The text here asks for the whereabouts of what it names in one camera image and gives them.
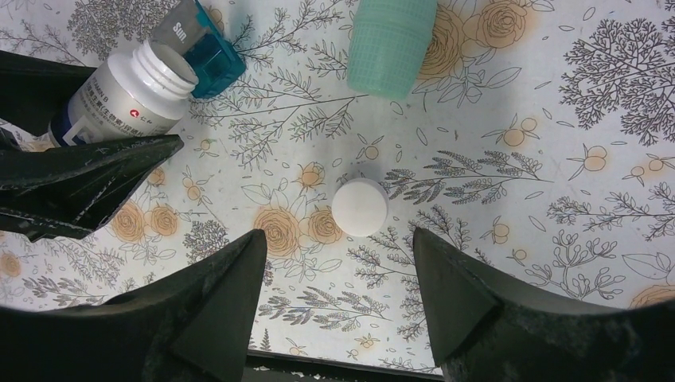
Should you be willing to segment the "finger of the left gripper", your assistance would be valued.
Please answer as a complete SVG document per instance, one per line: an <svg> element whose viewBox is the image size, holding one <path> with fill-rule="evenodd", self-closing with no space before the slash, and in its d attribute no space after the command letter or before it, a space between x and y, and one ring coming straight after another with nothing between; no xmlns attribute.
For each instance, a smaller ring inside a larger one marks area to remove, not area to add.
<svg viewBox="0 0 675 382"><path fill-rule="evenodd" d="M40 136L49 121L95 71L17 53L1 52L1 119Z"/></svg>
<svg viewBox="0 0 675 382"><path fill-rule="evenodd" d="M1 229L32 242L83 239L183 146L170 134L28 152L13 135L2 134Z"/></svg>

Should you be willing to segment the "teal pill organizer box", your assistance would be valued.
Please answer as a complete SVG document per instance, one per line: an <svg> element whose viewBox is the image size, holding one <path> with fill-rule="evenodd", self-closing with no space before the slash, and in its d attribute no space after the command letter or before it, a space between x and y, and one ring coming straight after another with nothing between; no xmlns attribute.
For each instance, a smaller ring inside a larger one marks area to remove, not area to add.
<svg viewBox="0 0 675 382"><path fill-rule="evenodd" d="M168 44L195 71L195 99L218 96L246 70L244 60L198 1L180 1L155 26L151 36Z"/></svg>

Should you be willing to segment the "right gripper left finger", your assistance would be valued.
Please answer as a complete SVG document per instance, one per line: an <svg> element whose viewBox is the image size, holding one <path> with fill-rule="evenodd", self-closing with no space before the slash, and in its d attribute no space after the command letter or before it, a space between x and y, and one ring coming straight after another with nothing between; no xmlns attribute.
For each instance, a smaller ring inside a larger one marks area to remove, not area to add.
<svg viewBox="0 0 675 382"><path fill-rule="evenodd" d="M254 229L98 306L1 310L4 381L239 381L267 260Z"/></svg>

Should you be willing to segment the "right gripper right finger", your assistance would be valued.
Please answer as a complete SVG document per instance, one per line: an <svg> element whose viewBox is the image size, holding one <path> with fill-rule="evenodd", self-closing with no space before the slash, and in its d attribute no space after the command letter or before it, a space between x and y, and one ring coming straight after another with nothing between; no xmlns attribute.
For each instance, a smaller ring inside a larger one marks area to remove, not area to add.
<svg viewBox="0 0 675 382"><path fill-rule="evenodd" d="M432 356L447 381L671 381L674 304L615 309L529 285L417 228Z"/></svg>

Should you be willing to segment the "white pill bottle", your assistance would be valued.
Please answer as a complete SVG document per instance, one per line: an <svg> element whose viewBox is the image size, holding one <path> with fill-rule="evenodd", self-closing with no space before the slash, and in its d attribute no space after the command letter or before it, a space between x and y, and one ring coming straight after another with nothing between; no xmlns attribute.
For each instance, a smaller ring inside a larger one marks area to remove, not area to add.
<svg viewBox="0 0 675 382"><path fill-rule="evenodd" d="M163 135L189 109L194 70L167 44L146 40L110 55L50 121L55 146Z"/></svg>

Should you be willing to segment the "white bottle cap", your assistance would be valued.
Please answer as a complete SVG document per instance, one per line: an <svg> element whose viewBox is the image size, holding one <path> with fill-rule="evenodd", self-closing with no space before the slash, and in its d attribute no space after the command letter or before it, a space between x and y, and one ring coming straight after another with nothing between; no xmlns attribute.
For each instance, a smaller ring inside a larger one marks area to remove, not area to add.
<svg viewBox="0 0 675 382"><path fill-rule="evenodd" d="M334 194L331 213L336 225L347 235L371 236L388 219L388 196L377 182L360 177L347 181Z"/></svg>

